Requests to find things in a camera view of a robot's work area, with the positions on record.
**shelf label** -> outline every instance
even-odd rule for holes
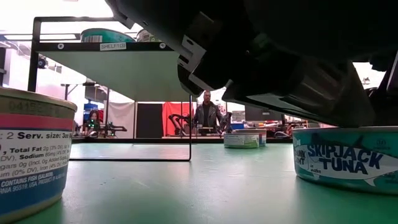
[[[105,44],[100,44],[99,45],[99,50],[104,51],[104,50],[126,50],[126,43],[125,42],[120,42],[120,43],[105,43]]]

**person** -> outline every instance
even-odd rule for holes
[[[91,110],[90,114],[88,115],[89,120],[85,123],[84,125],[84,134],[89,135],[93,131],[99,131],[100,130],[100,114],[98,113],[98,110]]]
[[[217,119],[218,122],[221,122],[223,115],[218,109],[217,105],[215,105],[211,100],[210,91],[205,91],[203,94],[203,103],[198,105],[196,113],[193,117],[194,124],[200,124],[204,128],[213,128],[210,130],[211,133],[216,132]],[[208,133],[208,130],[200,129],[199,132],[201,134]]]

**pink stripe on label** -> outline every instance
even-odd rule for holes
[[[0,128],[73,129],[73,120],[24,114],[0,114]]]

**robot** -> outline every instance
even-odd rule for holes
[[[397,125],[394,1],[106,0],[180,54],[181,86],[341,127]],[[386,72],[364,90],[353,62]]]

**barcode label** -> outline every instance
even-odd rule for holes
[[[89,42],[89,43],[102,43],[102,36],[101,35],[92,35],[85,37],[83,39],[83,42]]]

